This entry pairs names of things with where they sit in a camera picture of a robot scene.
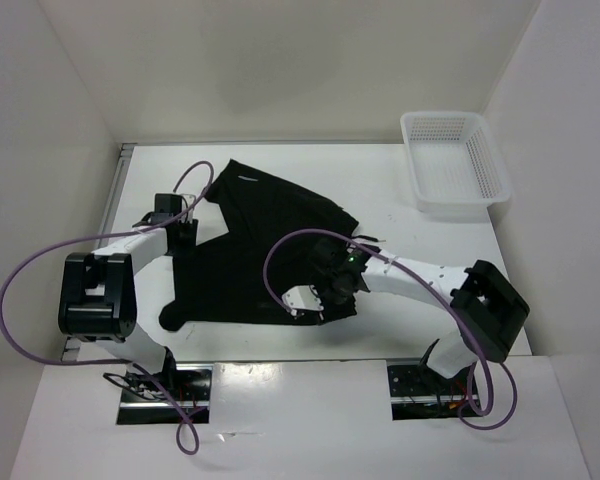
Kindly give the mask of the black shorts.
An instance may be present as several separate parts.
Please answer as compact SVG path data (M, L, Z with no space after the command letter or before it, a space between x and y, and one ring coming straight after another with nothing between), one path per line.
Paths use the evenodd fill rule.
M226 234L173 257L174 300L159 315L175 332L187 322L319 325L355 315L352 299L323 313L292 317L277 298L297 285L323 286L315 267L328 247L345 244L359 222L334 201L232 160L205 195L219 206Z

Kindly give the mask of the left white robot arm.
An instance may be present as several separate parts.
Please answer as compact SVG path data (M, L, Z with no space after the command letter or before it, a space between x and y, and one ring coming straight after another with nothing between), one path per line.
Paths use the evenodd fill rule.
M198 221L175 193L154 197L154 210L133 234L90 253L72 253L64 264L58 326L62 333L95 343L109 354L148 369L144 387L155 398L171 398L180 376L171 351L137 323L135 275L152 261L196 245Z

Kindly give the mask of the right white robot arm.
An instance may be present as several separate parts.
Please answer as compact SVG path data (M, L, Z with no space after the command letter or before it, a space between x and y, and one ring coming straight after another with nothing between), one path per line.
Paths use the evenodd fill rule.
M456 329L434 342L418 370L420 385L440 393L481 357L504 362L530 313L523 297L492 263L470 267L410 260L377 246L349 249L324 241L311 259L322 304L351 304L358 292L385 293L455 314Z

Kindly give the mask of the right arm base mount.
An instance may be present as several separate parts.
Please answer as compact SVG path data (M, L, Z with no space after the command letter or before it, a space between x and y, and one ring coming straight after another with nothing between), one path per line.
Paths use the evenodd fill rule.
M386 369L393 421L456 418L468 405L469 368L451 379L413 359L388 362Z

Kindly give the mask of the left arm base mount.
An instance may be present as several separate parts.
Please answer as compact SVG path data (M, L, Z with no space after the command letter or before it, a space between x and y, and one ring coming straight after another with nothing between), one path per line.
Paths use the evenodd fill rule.
M208 424L213 367L194 364L175 369L169 377L156 374L194 424ZM180 415L166 396L144 375L134 372L105 372L103 379L120 391L118 425L177 424Z

